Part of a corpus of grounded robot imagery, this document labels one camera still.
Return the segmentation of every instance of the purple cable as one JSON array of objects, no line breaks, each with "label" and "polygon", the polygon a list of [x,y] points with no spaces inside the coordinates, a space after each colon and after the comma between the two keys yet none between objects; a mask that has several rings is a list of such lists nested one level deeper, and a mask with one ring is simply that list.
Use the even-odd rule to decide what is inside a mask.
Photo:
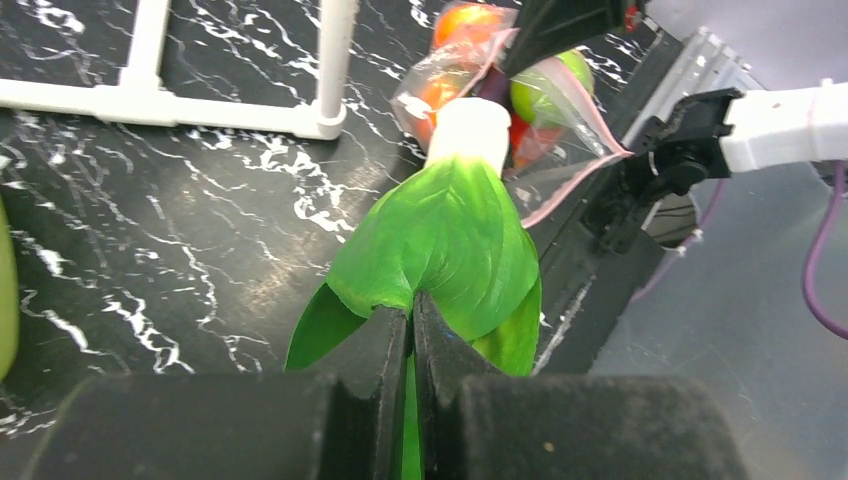
[{"label": "purple cable", "polygon": [[830,205],[827,207],[827,212],[807,256],[807,263],[804,265],[804,301],[807,302],[810,312],[824,328],[830,330],[834,335],[848,340],[848,328],[840,325],[825,313],[816,294],[816,270],[819,266],[822,250],[839,218],[839,211],[842,209],[842,195],[845,193],[845,162],[833,162],[833,169],[833,196],[830,197]]},{"label": "purple cable", "polygon": [[[716,185],[715,192],[713,192],[713,198],[710,199],[710,203],[707,206],[707,210],[704,212],[704,216],[701,218],[701,222],[698,225],[698,228],[700,228],[701,230],[703,230],[704,227],[707,226],[707,223],[709,223],[710,218],[715,213],[716,206],[718,205],[719,200],[721,200],[721,197],[724,195],[724,187],[726,185],[727,180],[721,179],[718,181],[718,185]],[[686,240],[684,240],[683,243],[680,244],[680,246],[683,248],[689,248],[689,246],[695,243],[695,240],[697,239],[697,235],[689,235],[689,237],[687,237]],[[642,287],[640,290],[633,294],[633,296],[630,298],[630,303],[640,300],[642,297],[647,295],[648,292],[650,292],[654,287],[656,287],[657,284],[660,283],[660,280],[662,280],[665,274],[668,273],[668,271],[671,269],[671,266],[674,265],[674,262],[676,262],[679,258],[680,256],[674,256],[663,262],[662,266],[659,268],[659,270],[657,270],[657,273],[654,274],[651,280],[644,287]]]}]

